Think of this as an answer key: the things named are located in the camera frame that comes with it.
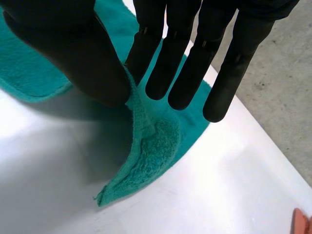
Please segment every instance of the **concrete floor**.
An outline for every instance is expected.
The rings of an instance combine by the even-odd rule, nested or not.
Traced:
[[[238,98],[312,186],[312,2],[301,0],[259,46]],[[212,62],[219,71],[234,20]],[[195,20],[192,41],[196,36]]]

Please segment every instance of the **white table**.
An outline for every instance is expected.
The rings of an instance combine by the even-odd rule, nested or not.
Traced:
[[[312,189],[236,97],[164,176],[98,208],[131,145],[121,112],[76,90],[40,105],[0,91],[0,232],[288,234],[295,207],[312,215]]]

